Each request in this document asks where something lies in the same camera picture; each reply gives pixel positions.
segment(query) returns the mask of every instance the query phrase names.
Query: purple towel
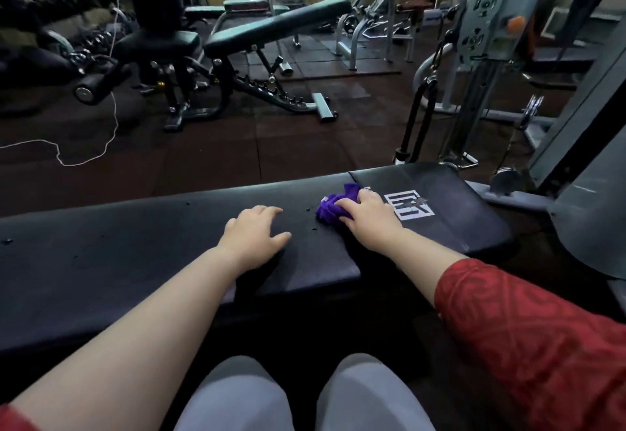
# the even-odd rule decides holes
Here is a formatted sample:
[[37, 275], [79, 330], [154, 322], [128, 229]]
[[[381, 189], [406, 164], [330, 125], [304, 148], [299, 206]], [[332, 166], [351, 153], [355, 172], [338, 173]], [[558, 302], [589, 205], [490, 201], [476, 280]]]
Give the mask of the purple towel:
[[359, 190], [361, 189], [358, 183], [347, 183], [344, 185], [345, 193], [333, 193], [328, 197], [324, 197], [322, 199], [322, 203], [320, 204], [317, 212], [317, 218], [323, 220], [329, 225], [340, 225], [341, 221], [339, 217], [348, 217], [352, 219], [350, 213], [346, 212], [343, 208], [338, 205], [335, 205], [335, 202], [340, 198], [349, 198], [353, 202], [357, 202], [357, 198], [359, 196]]

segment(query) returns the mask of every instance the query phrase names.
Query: white pants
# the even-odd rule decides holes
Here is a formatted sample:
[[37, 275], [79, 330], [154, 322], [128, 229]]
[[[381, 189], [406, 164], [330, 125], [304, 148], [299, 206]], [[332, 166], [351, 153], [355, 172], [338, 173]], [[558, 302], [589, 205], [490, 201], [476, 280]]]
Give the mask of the white pants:
[[[259, 362], [236, 356], [216, 366], [175, 431], [293, 431], [283, 389]], [[411, 390], [371, 355], [341, 361], [317, 400], [316, 431], [434, 431]]]

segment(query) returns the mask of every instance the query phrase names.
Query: red sleeve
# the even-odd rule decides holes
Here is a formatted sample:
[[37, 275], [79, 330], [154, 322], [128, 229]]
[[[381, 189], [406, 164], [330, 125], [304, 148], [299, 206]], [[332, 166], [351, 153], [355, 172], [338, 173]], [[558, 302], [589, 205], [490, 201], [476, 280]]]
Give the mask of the red sleeve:
[[450, 266], [434, 301], [533, 429], [626, 428], [626, 326], [476, 259]]
[[11, 405], [2, 405], [0, 406], [0, 431], [38, 431], [38, 429]]

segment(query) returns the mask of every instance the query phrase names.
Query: white string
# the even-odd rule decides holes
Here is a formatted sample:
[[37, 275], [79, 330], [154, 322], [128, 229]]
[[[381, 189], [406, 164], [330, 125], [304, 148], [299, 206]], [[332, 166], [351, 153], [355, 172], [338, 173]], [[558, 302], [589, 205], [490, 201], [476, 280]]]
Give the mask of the white string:
[[[120, 8], [120, 0], [116, 0], [116, 7]], [[111, 50], [109, 51], [109, 56], [113, 54], [113, 47], [115, 45], [115, 37], [117, 36], [117, 20], [118, 20], [118, 12], [115, 11], [115, 18], [113, 20], [113, 40], [111, 41]], [[105, 149], [102, 151], [101, 154], [98, 154], [96, 157], [92, 157], [91, 159], [87, 159], [86, 161], [79, 162], [77, 164], [66, 164], [65, 162], [61, 160], [61, 147], [59, 146], [59, 144], [57, 144], [56, 142], [48, 141], [46, 139], [31, 139], [30, 141], [16, 142], [14, 144], [0, 146], [0, 149], [7, 149], [9, 147], [21, 146], [22, 144], [29, 144], [31, 142], [43, 142], [46, 144], [51, 144], [52, 146], [56, 148], [56, 159], [59, 161], [59, 164], [61, 164], [64, 167], [77, 167], [79, 165], [84, 165], [88, 162], [91, 162], [92, 160], [99, 159], [102, 156], [104, 156], [104, 154], [106, 154], [106, 150], [109, 148], [109, 144], [113, 142], [113, 140], [115, 139], [115, 136], [117, 135], [117, 130], [120, 127], [120, 122], [118, 121], [118, 118], [117, 118], [117, 101], [115, 101], [115, 95], [113, 94], [113, 91], [111, 91], [111, 98], [113, 99], [113, 118], [115, 119], [115, 128], [113, 129], [113, 135], [105, 144]]]

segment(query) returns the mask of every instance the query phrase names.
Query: bench logo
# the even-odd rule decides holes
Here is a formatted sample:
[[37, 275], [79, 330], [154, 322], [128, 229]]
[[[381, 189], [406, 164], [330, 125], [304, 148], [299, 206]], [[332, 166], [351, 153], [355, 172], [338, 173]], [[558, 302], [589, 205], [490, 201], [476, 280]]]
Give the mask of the bench logo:
[[387, 202], [395, 211], [400, 221], [430, 217], [434, 212], [426, 204], [426, 198], [419, 196], [415, 190], [408, 192], [389, 193], [385, 195]]

